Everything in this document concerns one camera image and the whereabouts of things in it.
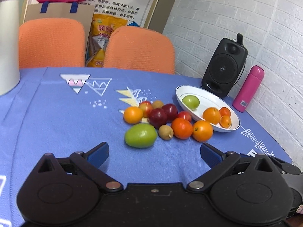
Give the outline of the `small kumquat in plate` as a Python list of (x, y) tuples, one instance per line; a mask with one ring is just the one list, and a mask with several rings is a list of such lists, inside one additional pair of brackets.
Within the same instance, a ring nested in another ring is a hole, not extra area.
[(231, 118), (228, 115), (224, 115), (220, 118), (219, 124), (222, 128), (229, 129), (232, 125)]

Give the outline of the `dark red plum back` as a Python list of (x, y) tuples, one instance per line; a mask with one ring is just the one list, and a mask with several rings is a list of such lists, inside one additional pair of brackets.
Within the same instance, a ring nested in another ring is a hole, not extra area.
[(167, 114), (167, 121), (172, 122), (174, 119), (178, 117), (178, 109), (172, 103), (168, 103), (162, 106), (162, 109)]

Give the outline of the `orange in plate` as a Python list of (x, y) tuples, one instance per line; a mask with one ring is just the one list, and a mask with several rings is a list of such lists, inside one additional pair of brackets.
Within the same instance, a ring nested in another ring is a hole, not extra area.
[(219, 110), (215, 107), (207, 108), (203, 114), (202, 118), (214, 125), (218, 124), (221, 118)]

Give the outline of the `left orange chair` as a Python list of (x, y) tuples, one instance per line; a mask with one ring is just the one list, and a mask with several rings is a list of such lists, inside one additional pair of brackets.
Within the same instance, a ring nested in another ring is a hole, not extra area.
[(29, 20), (19, 27), (19, 67), (84, 67), (85, 30), (74, 19)]

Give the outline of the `large green fruit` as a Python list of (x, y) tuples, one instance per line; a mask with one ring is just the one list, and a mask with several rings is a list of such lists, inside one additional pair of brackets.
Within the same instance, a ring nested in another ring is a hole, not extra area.
[(135, 124), (129, 128), (124, 140), (126, 144), (133, 148), (148, 148), (151, 147), (157, 139), (156, 129), (150, 124)]

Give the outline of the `brown longan front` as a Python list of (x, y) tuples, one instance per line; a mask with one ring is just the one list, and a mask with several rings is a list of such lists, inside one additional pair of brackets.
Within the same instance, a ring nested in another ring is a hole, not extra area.
[(170, 126), (165, 124), (158, 129), (158, 135), (163, 140), (171, 140), (174, 136), (174, 131)]

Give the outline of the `brown longan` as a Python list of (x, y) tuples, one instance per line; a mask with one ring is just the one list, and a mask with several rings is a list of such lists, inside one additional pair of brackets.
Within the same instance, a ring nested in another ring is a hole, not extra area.
[(158, 129), (158, 135), (163, 140), (171, 140), (174, 136), (174, 131), (170, 126), (165, 124)]
[(163, 106), (164, 106), (164, 103), (162, 101), (160, 101), (160, 100), (155, 100), (155, 101), (152, 102), (152, 107), (154, 109), (156, 109), (156, 108), (162, 108)]

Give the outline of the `dark red plum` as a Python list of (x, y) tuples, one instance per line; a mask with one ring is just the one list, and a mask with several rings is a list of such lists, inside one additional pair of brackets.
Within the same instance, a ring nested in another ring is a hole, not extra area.
[(174, 119), (178, 117), (178, 109), (172, 103), (168, 103), (162, 106), (162, 109), (167, 114), (167, 121), (172, 122)]
[(162, 108), (155, 108), (150, 111), (148, 121), (155, 129), (159, 129), (167, 123), (168, 117)]

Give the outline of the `small tangerine in plate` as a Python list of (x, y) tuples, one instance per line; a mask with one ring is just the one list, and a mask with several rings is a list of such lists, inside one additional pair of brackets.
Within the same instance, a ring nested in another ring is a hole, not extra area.
[(221, 117), (223, 117), (223, 116), (231, 117), (231, 111), (230, 111), (230, 109), (227, 108), (227, 107), (222, 107), (222, 108), (219, 110), (219, 113), (220, 113)]

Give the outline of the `white oval plate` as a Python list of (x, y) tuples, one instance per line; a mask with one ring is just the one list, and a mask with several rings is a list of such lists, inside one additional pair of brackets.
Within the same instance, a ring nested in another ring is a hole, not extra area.
[[(217, 108), (219, 110), (223, 107), (226, 107), (231, 111), (231, 126), (229, 128), (223, 128), (220, 126), (220, 124), (211, 124), (213, 130), (216, 132), (227, 133), (236, 131), (240, 128), (241, 122), (236, 112), (224, 100), (214, 95), (213, 93), (188, 85), (178, 86), (175, 89), (175, 93), (177, 101), (181, 108), (184, 111), (189, 112), (194, 121), (203, 120), (202, 114), (207, 108)], [(189, 109), (182, 101), (183, 98), (188, 95), (196, 96), (200, 101), (199, 106), (195, 110)]]

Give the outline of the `black microphone on speaker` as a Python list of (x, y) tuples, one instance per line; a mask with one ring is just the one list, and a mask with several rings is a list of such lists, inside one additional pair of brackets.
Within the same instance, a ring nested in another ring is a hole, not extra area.
[(237, 34), (236, 43), (238, 43), (239, 45), (243, 46), (243, 35), (241, 33)]

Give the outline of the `red yellow peach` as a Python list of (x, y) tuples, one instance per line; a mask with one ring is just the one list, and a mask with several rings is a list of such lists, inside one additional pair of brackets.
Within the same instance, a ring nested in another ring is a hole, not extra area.
[(153, 109), (153, 106), (150, 101), (143, 101), (140, 103), (139, 108), (143, 112), (143, 117), (147, 118), (149, 116), (151, 110)]

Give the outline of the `blue patterned tablecloth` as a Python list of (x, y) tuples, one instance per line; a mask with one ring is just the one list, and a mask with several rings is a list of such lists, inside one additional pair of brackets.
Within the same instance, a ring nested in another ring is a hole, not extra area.
[(124, 144), (130, 100), (177, 102), (175, 89), (200, 87), (179, 75), (118, 69), (45, 68), (21, 71), (17, 87), (1, 97), (1, 226), (18, 226), (16, 196), (46, 152), (64, 157), (109, 144), (103, 170), (121, 182), (186, 182), (208, 169), (192, 140), (157, 139), (150, 149)]

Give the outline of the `brown paper bag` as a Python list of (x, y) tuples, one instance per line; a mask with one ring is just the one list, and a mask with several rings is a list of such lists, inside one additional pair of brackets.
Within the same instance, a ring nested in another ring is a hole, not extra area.
[(88, 36), (94, 15), (94, 5), (72, 3), (44, 2), (28, 5), (22, 22), (34, 19), (47, 19), (56, 22), (76, 37), (84, 37), (84, 49), (87, 48)]

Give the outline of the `big orange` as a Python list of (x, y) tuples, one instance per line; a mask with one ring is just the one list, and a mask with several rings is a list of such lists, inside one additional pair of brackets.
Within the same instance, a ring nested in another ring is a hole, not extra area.
[(208, 141), (213, 136), (213, 127), (208, 121), (199, 120), (193, 125), (192, 136), (198, 142)]

